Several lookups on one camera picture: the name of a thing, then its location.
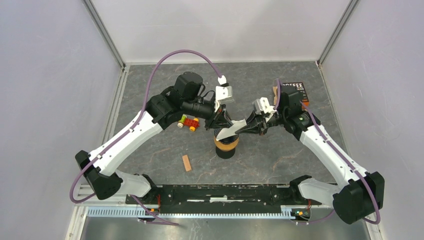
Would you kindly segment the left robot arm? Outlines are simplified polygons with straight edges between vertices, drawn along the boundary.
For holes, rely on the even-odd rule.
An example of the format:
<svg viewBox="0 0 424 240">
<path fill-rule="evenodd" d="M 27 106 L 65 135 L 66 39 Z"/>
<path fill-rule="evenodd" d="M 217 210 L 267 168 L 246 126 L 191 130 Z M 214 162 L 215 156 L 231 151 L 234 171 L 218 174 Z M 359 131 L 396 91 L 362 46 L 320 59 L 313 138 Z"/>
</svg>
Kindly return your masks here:
<svg viewBox="0 0 424 240">
<path fill-rule="evenodd" d="M 201 96 L 203 79 L 194 72 L 179 75 L 175 84 L 152 96 L 121 131 L 97 149 L 81 150 L 75 155 L 83 176 L 99 200 L 115 194 L 134 195 L 145 204 L 153 203 L 157 190 L 145 175 L 118 170 L 121 163 L 143 143 L 159 134 L 183 115 L 205 120 L 206 129 L 228 128 L 231 120 L 225 114 L 225 104 L 232 99 L 233 89 L 225 77 L 218 79 L 210 100 Z"/>
</svg>

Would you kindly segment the light wooden ring holder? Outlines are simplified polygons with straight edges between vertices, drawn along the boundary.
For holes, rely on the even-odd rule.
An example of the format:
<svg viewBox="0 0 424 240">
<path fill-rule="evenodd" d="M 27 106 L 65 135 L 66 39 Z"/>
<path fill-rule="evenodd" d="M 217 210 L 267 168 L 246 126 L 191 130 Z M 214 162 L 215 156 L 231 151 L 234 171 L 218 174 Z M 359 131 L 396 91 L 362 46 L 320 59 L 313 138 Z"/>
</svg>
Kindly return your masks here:
<svg viewBox="0 0 424 240">
<path fill-rule="evenodd" d="M 239 143 L 239 137 L 238 136 L 232 136 L 232 137 L 227 137 L 225 139 L 221 139 L 221 140 L 217 140 L 217 138 L 214 138 L 214 143 L 215 146 L 223 152 L 229 152 L 234 150 L 238 143 Z"/>
</svg>

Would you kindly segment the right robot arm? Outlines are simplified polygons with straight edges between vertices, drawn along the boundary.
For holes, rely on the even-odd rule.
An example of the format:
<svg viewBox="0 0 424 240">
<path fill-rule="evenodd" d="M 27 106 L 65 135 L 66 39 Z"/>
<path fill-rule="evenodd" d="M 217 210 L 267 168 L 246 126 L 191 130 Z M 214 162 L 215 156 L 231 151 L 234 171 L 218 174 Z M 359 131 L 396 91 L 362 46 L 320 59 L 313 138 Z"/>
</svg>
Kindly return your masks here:
<svg viewBox="0 0 424 240">
<path fill-rule="evenodd" d="M 331 173 L 336 184 L 304 175 L 289 183 L 289 199 L 295 204 L 316 201 L 333 209 L 346 224 L 364 220 L 381 222 L 385 180 L 379 172 L 370 173 L 354 161 L 330 137 L 325 127 L 303 103 L 296 87 L 279 85 L 275 106 L 266 99 L 253 102 L 253 112 L 236 134 L 264 135 L 271 127 L 283 126 L 301 142 Z"/>
</svg>

